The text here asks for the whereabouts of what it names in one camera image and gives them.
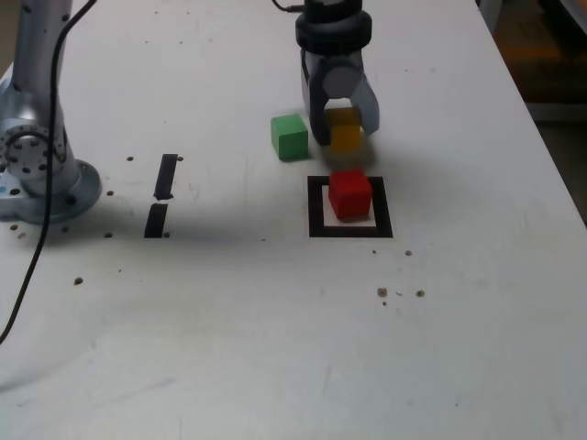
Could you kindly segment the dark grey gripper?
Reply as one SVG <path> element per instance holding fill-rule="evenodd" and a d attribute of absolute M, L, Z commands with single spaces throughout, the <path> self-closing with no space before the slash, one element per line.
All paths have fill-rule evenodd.
<path fill-rule="evenodd" d="M 368 79 L 362 71 L 361 51 L 343 55 L 318 55 L 300 51 L 302 94 L 311 130 L 320 146 L 330 144 L 331 131 L 325 107 L 330 99 L 349 99 L 359 111 L 360 124 L 367 135 L 380 128 L 380 107 Z M 351 64 L 336 66 L 327 72 L 331 63 Z"/>

